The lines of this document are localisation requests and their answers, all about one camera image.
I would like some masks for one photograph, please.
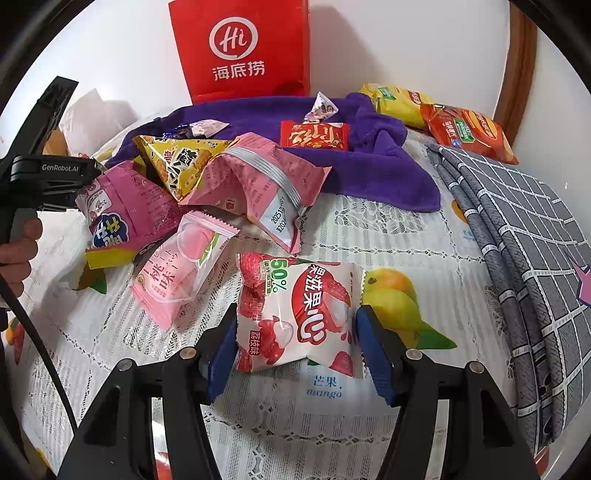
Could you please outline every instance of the black cable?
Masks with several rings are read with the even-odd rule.
[[[72,411],[72,406],[70,405],[68,396],[66,395],[66,391],[64,390],[64,386],[61,384],[60,377],[57,375],[56,367],[51,361],[49,353],[47,353],[47,349],[43,344],[43,340],[41,340],[41,337],[37,333],[37,329],[33,325],[33,322],[29,318],[29,315],[27,315],[25,309],[22,308],[21,302],[18,301],[18,298],[12,292],[10,286],[8,285],[1,273],[0,297],[3,298],[3,300],[12,310],[14,315],[16,315],[18,321],[22,323],[22,326],[24,327],[25,331],[27,332],[27,334],[31,338],[31,341],[33,342],[33,345],[35,345],[35,348],[37,348],[37,351],[41,356],[41,360],[43,360],[43,364],[45,365],[45,368],[47,368],[49,376],[51,377],[51,381],[53,382],[57,390],[57,394],[60,396],[60,400],[63,403],[64,408],[66,409],[66,414],[68,415],[68,420],[70,420],[72,430],[74,431],[74,433],[76,433],[76,429],[78,428],[78,425],[76,424],[76,418],[74,416],[74,412]]]

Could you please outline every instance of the wooden frame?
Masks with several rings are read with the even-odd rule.
[[[538,27],[513,3],[509,4],[509,52],[494,120],[512,145],[519,131],[534,76]]]

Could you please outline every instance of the yellow snack bag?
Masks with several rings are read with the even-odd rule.
[[[149,161],[176,201],[182,200],[199,183],[213,157],[234,140],[174,140],[139,135],[134,138],[144,160]]]
[[[409,127],[427,128],[427,123],[421,116],[420,106],[424,103],[434,103],[428,95],[379,83],[364,83],[359,91],[371,98],[377,112],[398,118]]]

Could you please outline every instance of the pink wrapper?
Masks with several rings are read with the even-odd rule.
[[[81,189],[76,205],[93,234],[91,268],[129,263],[137,252],[178,227],[183,209],[146,179],[134,161],[107,170]]]
[[[186,213],[178,231],[154,252],[131,291],[160,328],[192,301],[222,250],[239,230],[202,212]]]
[[[314,205],[330,167],[316,167],[254,133],[215,157],[181,205],[213,205],[248,219],[289,253],[300,251],[297,219]]]

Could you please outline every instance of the finger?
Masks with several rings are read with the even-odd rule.
[[[0,264],[25,263],[35,258],[38,247],[35,240],[28,237],[18,242],[0,245]]]
[[[39,240],[43,234],[43,224],[39,218],[31,218],[25,222],[22,231],[27,238]]]
[[[20,297],[25,291],[25,285],[22,282],[9,283],[10,289],[14,292],[17,297]]]
[[[0,267],[0,273],[8,283],[18,283],[31,274],[31,264],[15,263]]]

